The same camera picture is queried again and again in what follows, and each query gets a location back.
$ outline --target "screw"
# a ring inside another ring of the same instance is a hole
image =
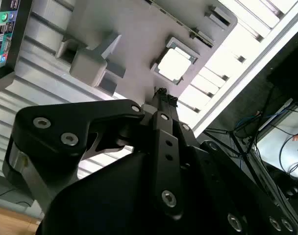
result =
[[[174,194],[168,190],[162,192],[162,200],[168,207],[172,208],[176,206],[176,198]]]
[[[276,230],[281,231],[281,226],[278,224],[278,222],[274,218],[270,217],[269,220],[270,220],[270,223],[272,224],[272,226]]]
[[[217,147],[215,144],[213,144],[213,143],[210,143],[209,146],[210,146],[213,150],[215,150],[215,151],[218,150],[218,147]]]
[[[44,117],[36,117],[33,120],[33,124],[35,127],[40,128],[40,129],[46,129],[51,126],[51,122]]]
[[[287,228],[288,231],[292,232],[293,231],[293,227],[291,226],[291,224],[289,222],[287,222],[285,219],[282,219],[282,223],[284,224],[284,226]]]
[[[135,106],[135,105],[132,105],[131,108],[132,108],[132,110],[134,110],[135,112],[140,112],[140,109],[139,109],[137,106]]]
[[[242,224],[235,216],[233,216],[232,214],[228,214],[227,220],[229,224],[233,227],[233,229],[235,229],[237,232],[242,231]]]
[[[166,116],[165,114],[161,114],[161,117],[162,117],[164,120],[169,120],[168,116]]]
[[[78,137],[73,133],[64,133],[61,136],[61,141],[63,144],[74,146],[78,143]]]
[[[183,127],[184,127],[187,131],[189,131],[189,126],[188,126],[188,125],[183,124]]]

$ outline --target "black cable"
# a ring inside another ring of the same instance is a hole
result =
[[[29,207],[31,207],[31,204],[29,204],[28,202],[17,202],[15,204],[20,204],[20,203],[25,203],[25,204],[29,205]]]
[[[6,192],[0,194],[0,197],[3,196],[3,195],[5,195],[5,194],[7,194],[8,192],[11,192],[11,191],[14,191],[14,190],[16,190],[16,189],[15,188],[12,188],[12,189],[6,191]]]
[[[286,134],[288,134],[288,135],[290,135],[290,136],[295,136],[295,135],[293,135],[293,134],[291,134],[291,133],[288,133],[288,132],[282,130],[281,128],[279,128],[279,127],[277,127],[277,126],[274,126],[274,125],[272,125],[272,124],[270,124],[270,126],[273,126],[274,128],[276,128],[276,129],[278,129],[278,130],[280,130],[280,131],[282,131],[282,132],[284,132],[284,133],[286,133]]]
[[[278,160],[279,160],[279,162],[280,162],[280,166],[281,166],[281,168],[282,168],[282,170],[283,170],[284,172],[286,172],[286,170],[284,169],[283,164],[282,164],[282,151],[283,151],[283,148],[284,148],[284,146],[288,143],[289,140],[291,140],[294,136],[297,136],[297,135],[298,135],[298,133],[297,133],[296,135],[292,135],[292,136],[290,136],[290,137],[283,143],[283,145],[282,145],[282,147],[281,147],[281,149],[280,149],[280,153],[279,153],[279,155],[278,155]]]
[[[298,111],[296,111],[296,110],[293,110],[293,109],[288,109],[288,108],[285,108],[286,110],[289,110],[289,111],[292,111],[292,112],[294,112],[294,113],[298,113]]]

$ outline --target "cable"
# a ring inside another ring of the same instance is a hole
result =
[[[281,112],[279,112],[279,113],[277,113],[277,114],[273,114],[273,115],[269,115],[269,116],[265,116],[265,117],[263,117],[263,118],[271,118],[271,117],[275,117],[275,116],[278,116],[278,115],[281,115],[281,114],[283,114],[283,113],[285,113],[285,112],[288,112],[288,110],[282,110]],[[255,115],[255,116],[250,116],[250,117],[244,117],[243,119],[241,119],[237,124],[236,124],[236,126],[235,126],[235,128],[234,129],[236,129],[237,127],[239,127],[241,124],[243,124],[244,123],[244,120],[250,120],[250,119],[252,119],[252,118],[256,118],[256,117],[258,117],[258,116],[260,116],[261,114],[258,114],[258,115]]]
[[[291,139],[292,139],[294,136],[296,136],[296,135],[292,135],[292,136],[290,136],[290,137],[283,143],[283,145],[282,145],[282,147],[281,147],[281,149],[280,149],[280,153],[279,153],[278,159],[279,159],[279,162],[280,162],[280,166],[281,166],[281,168],[282,168],[282,170],[283,170],[284,172],[286,172],[286,170],[284,169],[283,164],[282,164],[282,151],[283,151],[284,146],[288,143],[288,141],[291,140]]]
[[[7,194],[8,192],[11,192],[11,191],[14,191],[14,190],[16,190],[16,189],[15,188],[12,188],[12,189],[6,191],[5,193],[0,194],[0,197],[3,196],[3,195],[5,195],[5,194]]]
[[[20,204],[20,203],[25,203],[25,204],[29,205],[29,207],[31,207],[31,204],[29,204],[28,202],[17,202],[15,204]]]
[[[288,109],[288,108],[285,108],[286,110],[289,110],[289,111],[292,111],[294,113],[298,113],[298,111],[294,110],[294,109]]]
[[[261,155],[260,155],[260,151],[259,151],[259,148],[257,146],[257,136],[256,136],[256,143],[254,143],[255,146],[256,146],[256,149],[257,149],[257,153],[258,153],[258,156],[260,158],[260,161],[261,161],[261,164],[263,166],[263,168],[266,170],[266,172],[269,174],[269,176],[271,177],[268,169],[266,168],[266,166],[263,164],[263,161],[262,161],[262,158],[261,158]],[[292,218],[295,220],[296,224],[298,225],[298,221],[296,220],[295,216],[293,215],[293,213],[290,211],[290,209],[287,207],[286,203],[285,203],[285,200],[283,198],[283,195],[281,193],[281,190],[279,188],[279,186],[277,184],[276,185],[276,189],[277,189],[277,192],[278,192],[278,195],[280,196],[281,200],[282,200],[282,203],[283,203],[283,206],[286,208],[286,210],[289,212],[289,214],[292,216]]]
[[[284,133],[286,133],[286,134],[288,134],[288,135],[290,135],[290,136],[295,136],[295,135],[293,135],[293,134],[291,134],[291,133],[288,133],[288,132],[282,130],[281,128],[279,128],[279,127],[277,127],[277,126],[274,126],[274,125],[272,125],[272,124],[270,124],[270,126],[273,126],[274,128],[276,128],[276,129],[278,129],[278,130],[280,130],[280,131],[282,131],[282,132],[284,132]]]

